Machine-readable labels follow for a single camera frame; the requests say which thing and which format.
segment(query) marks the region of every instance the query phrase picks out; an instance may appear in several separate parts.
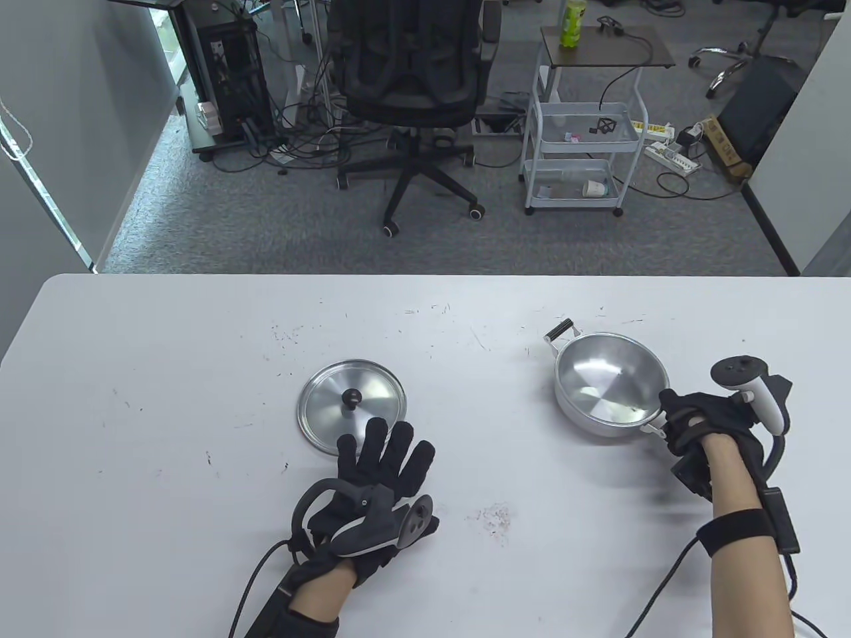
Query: pot lid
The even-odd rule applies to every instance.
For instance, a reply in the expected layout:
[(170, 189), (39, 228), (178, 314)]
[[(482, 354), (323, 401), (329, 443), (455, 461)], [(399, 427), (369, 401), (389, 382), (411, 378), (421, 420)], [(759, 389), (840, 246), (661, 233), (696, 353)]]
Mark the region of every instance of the pot lid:
[(367, 421), (381, 417), (393, 427), (405, 418), (408, 400), (399, 379), (364, 359), (333, 363), (314, 374), (299, 396), (296, 418), (307, 440), (337, 455), (337, 439), (354, 435), (360, 453)]

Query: chair backrest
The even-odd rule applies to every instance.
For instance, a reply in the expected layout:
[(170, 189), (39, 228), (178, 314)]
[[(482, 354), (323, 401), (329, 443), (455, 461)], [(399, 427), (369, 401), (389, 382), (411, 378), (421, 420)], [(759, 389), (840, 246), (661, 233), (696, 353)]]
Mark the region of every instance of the chair backrest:
[(334, 0), (340, 91), (403, 109), (475, 103), (482, 0)]

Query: cardboard box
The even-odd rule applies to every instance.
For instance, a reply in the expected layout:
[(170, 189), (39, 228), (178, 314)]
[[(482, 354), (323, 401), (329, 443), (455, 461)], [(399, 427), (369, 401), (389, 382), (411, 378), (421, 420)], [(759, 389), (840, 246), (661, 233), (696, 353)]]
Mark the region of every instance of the cardboard box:
[(703, 137), (709, 141), (713, 155), (720, 161), (728, 180), (739, 184), (753, 175), (753, 167), (739, 157), (714, 115), (703, 121)]

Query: pot handle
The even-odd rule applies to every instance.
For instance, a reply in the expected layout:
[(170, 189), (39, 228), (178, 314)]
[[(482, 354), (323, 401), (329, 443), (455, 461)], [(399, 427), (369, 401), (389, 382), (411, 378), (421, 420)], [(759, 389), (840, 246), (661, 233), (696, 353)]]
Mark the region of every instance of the pot handle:
[(579, 335), (580, 331), (574, 325), (573, 319), (565, 319), (563, 322), (559, 323), (555, 326), (550, 332), (544, 335), (544, 341), (550, 345), (552, 348), (552, 355), (558, 356), (558, 348), (552, 344), (553, 341), (561, 337), (565, 331), (572, 328), (574, 330), (574, 336)]

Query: rolling cart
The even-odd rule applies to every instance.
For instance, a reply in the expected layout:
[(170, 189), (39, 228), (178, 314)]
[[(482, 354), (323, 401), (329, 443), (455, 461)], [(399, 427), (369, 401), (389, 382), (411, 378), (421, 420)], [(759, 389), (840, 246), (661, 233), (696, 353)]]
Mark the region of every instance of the rolling cart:
[[(628, 27), (628, 32), (645, 38), (653, 46), (653, 56), (644, 66), (674, 66), (671, 54), (652, 27)], [(593, 26), (582, 27), (580, 43), (572, 49), (559, 47), (558, 27), (542, 27), (541, 35), (518, 175), (526, 184), (526, 215), (534, 214), (537, 208), (607, 208), (620, 217), (642, 153), (644, 131), (648, 128), (647, 106), (638, 90), (643, 68), (631, 74), (631, 92), (625, 103), (600, 105), (550, 100), (558, 69), (641, 65), (648, 58), (648, 47)], [(631, 120), (643, 122), (641, 133), (635, 130)], [(608, 157), (588, 157), (598, 153)], [(622, 184), (615, 179), (613, 169), (614, 159), (620, 153), (631, 154), (630, 168)], [(556, 159), (547, 155), (574, 157)], [(603, 192), (587, 197), (585, 185), (589, 180), (602, 184)]]

